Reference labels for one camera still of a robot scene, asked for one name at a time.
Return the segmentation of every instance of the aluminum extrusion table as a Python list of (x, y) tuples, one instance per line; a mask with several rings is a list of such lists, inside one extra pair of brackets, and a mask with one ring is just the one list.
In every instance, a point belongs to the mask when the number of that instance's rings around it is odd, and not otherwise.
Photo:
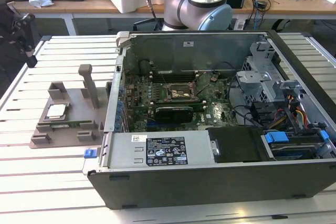
[[(336, 100), (333, 58), (312, 38), (300, 34), (281, 37)], [(24, 66), (0, 100), (1, 224), (335, 223), (336, 184), (309, 199), (112, 211), (82, 173), (86, 147), (31, 150), (28, 143), (49, 97), (50, 83), (63, 81), (66, 88), (83, 87), (78, 67), (89, 63), (96, 85), (104, 87), (113, 78), (115, 39), (53, 36), (40, 42), (37, 66)], [(273, 220), (277, 215), (288, 219)]]

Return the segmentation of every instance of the open computer chassis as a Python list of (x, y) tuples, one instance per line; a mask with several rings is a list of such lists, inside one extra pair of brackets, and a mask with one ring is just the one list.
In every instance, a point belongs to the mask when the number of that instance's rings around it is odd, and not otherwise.
[(88, 174), (109, 208), (306, 198), (336, 181), (336, 105), (274, 31), (117, 43)]

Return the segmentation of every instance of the power supply label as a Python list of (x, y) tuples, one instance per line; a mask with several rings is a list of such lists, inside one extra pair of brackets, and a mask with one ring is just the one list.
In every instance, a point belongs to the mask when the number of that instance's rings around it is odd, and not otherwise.
[(184, 137), (147, 138), (146, 164), (187, 165), (187, 149)]

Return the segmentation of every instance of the blue latch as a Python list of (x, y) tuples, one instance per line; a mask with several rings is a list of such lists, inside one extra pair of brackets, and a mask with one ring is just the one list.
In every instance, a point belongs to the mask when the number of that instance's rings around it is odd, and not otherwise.
[(97, 157), (97, 149), (87, 149), (84, 152), (84, 158), (96, 158)]
[(284, 131), (272, 131), (265, 135), (267, 143), (288, 143), (289, 139)]
[(323, 140), (326, 142), (329, 139), (329, 135), (326, 131), (320, 131), (320, 135), (322, 136)]

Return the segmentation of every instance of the yellow wire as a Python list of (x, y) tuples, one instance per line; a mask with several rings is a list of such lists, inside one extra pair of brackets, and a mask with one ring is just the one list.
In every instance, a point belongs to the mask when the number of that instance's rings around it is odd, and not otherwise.
[(300, 115), (301, 115), (301, 118), (302, 118), (302, 125), (303, 125), (303, 127), (305, 126), (304, 124), (304, 120), (305, 120), (305, 117), (303, 116), (303, 114), (302, 114), (302, 112), (301, 111), (299, 111), (299, 110), (296, 110), (296, 112), (298, 112)]
[(283, 122), (286, 118), (287, 118), (287, 116), (284, 116), (283, 118), (281, 118), (278, 122), (276, 122), (275, 124), (273, 124), (273, 125), (270, 127), (270, 129), (273, 128), (273, 127), (275, 127), (275, 126), (277, 126), (277, 125), (280, 124), (281, 122)]

